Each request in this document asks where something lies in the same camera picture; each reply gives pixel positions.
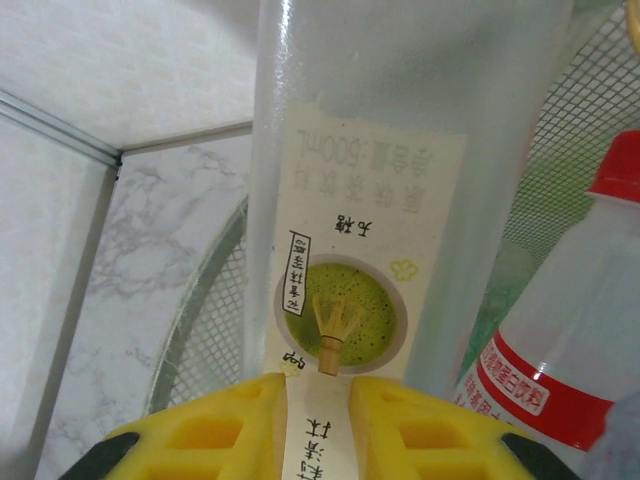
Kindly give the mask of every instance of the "white label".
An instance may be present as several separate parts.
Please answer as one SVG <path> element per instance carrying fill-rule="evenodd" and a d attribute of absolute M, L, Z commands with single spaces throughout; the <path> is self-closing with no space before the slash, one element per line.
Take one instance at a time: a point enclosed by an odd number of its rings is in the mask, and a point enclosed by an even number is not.
<path fill-rule="evenodd" d="M 287 111 L 265 355 L 288 377 L 284 479 L 358 478 L 344 375 L 404 376 L 465 146 Z M 338 377 L 315 372 L 322 335 L 343 341 Z"/>
<path fill-rule="evenodd" d="M 307 267 L 311 239 L 305 235 L 291 232 L 289 261 L 285 271 L 282 288 L 282 309 L 295 315 L 302 315 L 306 300 Z"/>

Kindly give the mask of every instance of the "bottle label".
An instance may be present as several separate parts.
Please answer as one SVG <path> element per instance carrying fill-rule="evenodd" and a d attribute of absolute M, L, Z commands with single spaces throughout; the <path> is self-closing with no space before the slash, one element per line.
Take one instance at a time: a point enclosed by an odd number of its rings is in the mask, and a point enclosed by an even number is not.
<path fill-rule="evenodd" d="M 545 365 L 527 363 L 496 332 L 460 381 L 454 403 L 589 450 L 613 402 L 545 375 Z"/>

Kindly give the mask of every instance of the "marble tile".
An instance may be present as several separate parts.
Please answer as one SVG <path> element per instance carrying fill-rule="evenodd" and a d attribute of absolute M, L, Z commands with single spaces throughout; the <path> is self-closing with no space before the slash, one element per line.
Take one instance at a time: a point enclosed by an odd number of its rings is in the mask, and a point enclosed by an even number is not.
<path fill-rule="evenodd" d="M 115 172 L 5 120 L 0 145 L 0 478 L 22 479 L 35 472 Z"/>
<path fill-rule="evenodd" d="M 143 415 L 191 275 L 246 195 L 249 135 L 124 159 L 36 478 Z"/>

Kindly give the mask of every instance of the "white bottle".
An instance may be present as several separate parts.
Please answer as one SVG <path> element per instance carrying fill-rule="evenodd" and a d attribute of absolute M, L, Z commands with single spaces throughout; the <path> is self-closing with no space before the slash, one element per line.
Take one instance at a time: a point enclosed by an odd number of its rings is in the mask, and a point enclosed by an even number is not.
<path fill-rule="evenodd" d="M 640 389 L 640 130 L 616 137 L 595 203 L 461 379 L 455 403 L 522 426 L 576 470 Z"/>

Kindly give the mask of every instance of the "white tile wall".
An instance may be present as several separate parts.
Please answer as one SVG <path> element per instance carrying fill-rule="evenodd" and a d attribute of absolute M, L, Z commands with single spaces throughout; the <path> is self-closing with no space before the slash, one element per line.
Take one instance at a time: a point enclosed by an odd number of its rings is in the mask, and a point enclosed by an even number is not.
<path fill-rule="evenodd" d="M 114 172 L 3 119 L 0 145 L 0 478 L 13 480 L 35 471 L 47 420 L 38 412 L 53 407 L 45 385 L 64 366 L 54 354 L 79 311 L 76 280 Z"/>
<path fill-rule="evenodd" d="M 259 0 L 2 0 L 0 89 L 122 147 L 253 115 Z"/>

